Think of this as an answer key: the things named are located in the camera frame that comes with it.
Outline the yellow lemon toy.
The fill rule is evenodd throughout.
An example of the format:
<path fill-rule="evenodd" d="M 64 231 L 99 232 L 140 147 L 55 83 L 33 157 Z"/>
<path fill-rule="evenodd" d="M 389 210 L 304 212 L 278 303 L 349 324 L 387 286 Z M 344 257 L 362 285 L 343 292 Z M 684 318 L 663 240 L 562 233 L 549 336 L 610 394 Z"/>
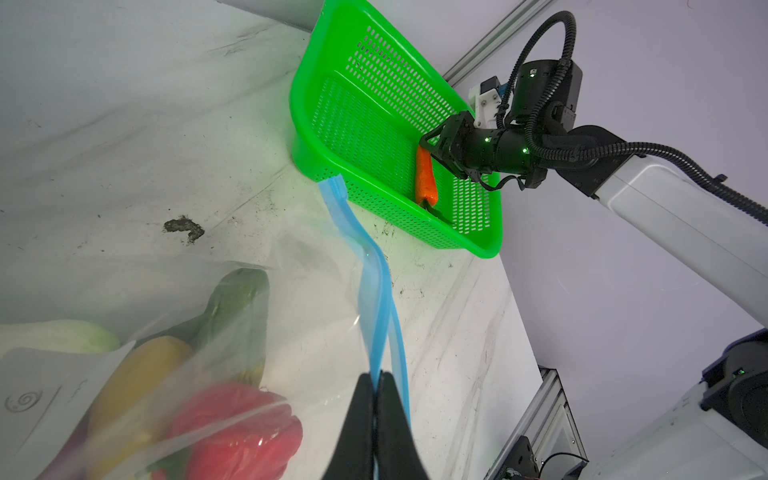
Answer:
<path fill-rule="evenodd" d="M 87 426 L 86 475 L 101 479 L 123 461 L 158 442 L 169 423 L 138 404 L 192 355 L 185 342 L 161 336 L 132 350 L 93 402 Z"/>

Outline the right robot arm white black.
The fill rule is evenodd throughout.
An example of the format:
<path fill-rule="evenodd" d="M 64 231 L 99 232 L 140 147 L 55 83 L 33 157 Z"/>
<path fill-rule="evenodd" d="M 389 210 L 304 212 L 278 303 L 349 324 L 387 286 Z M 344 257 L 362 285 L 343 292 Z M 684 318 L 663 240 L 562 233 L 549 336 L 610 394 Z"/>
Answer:
<path fill-rule="evenodd" d="M 406 332 L 417 448 L 433 479 L 479 479 L 541 378 L 562 374 L 586 479 L 747 479 L 765 448 L 700 407 L 701 370 L 753 321 L 702 274 L 564 180 L 516 192 L 506 249 L 413 258 L 436 306 Z"/>

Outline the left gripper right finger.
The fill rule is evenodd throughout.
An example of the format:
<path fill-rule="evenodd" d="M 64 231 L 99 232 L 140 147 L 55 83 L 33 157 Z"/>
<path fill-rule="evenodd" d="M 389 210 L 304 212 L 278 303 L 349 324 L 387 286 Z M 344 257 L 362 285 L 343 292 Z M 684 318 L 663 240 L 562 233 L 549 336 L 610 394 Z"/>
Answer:
<path fill-rule="evenodd" d="M 427 480 L 394 376 L 382 372 L 375 400 L 375 459 L 382 480 Z"/>

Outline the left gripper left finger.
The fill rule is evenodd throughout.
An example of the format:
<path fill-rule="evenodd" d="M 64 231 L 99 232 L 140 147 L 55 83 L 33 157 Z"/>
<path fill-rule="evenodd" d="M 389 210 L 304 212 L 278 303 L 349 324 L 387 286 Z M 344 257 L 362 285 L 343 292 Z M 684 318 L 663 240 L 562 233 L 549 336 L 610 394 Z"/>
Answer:
<path fill-rule="evenodd" d="M 374 473 L 375 393 L 369 374 L 356 383 L 323 480 L 371 480 Z"/>

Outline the clear zip bag blue zipper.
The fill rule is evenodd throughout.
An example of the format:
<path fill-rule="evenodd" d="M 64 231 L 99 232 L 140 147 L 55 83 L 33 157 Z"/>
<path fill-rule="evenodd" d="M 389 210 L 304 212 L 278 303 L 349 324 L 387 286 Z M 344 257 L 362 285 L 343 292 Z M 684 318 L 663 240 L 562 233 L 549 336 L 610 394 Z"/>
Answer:
<path fill-rule="evenodd" d="M 422 479 L 386 259 L 320 182 L 264 266 L 1 258 L 5 479 Z"/>

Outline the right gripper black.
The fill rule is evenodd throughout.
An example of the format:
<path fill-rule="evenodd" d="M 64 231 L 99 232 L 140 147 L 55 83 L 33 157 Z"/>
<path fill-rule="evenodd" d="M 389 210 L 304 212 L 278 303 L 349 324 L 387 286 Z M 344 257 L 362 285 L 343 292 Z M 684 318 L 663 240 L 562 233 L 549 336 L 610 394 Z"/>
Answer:
<path fill-rule="evenodd" d="M 469 111 L 449 116 L 425 133 L 419 146 L 454 177 L 469 177 L 484 189 L 502 189 L 515 180 L 520 189 L 535 189 L 547 177 L 525 140 L 524 127 L 474 128 Z"/>

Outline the white radish toy green top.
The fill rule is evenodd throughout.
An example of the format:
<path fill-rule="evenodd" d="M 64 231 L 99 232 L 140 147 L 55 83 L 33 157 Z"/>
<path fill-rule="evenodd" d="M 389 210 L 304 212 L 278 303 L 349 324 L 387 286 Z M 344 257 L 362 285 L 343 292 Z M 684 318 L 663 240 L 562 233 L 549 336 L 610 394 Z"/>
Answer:
<path fill-rule="evenodd" d="M 120 346 L 120 340 L 110 330 L 82 320 L 1 325 L 1 357 L 17 349 L 99 354 L 117 350 Z"/>

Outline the red pepper toy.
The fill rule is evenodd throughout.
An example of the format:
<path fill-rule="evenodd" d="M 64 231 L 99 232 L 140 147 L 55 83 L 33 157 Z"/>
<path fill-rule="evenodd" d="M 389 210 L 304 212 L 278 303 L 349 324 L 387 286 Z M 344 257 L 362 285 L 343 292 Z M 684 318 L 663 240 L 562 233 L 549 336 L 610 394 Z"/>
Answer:
<path fill-rule="evenodd" d="M 249 417 L 200 439 L 150 468 L 152 479 L 279 479 L 303 440 L 285 398 L 239 382 L 210 387 L 180 408 L 170 438 L 248 412 Z"/>

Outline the orange carrot toy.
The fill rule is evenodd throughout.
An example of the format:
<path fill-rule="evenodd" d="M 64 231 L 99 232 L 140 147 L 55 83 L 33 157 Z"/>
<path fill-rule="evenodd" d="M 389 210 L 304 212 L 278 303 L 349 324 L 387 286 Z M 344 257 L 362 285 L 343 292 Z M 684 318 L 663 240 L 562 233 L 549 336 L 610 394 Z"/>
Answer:
<path fill-rule="evenodd" d="M 432 157 L 421 146 L 418 147 L 416 155 L 414 197 L 416 203 L 426 204 L 428 207 L 435 207 L 439 200 Z"/>

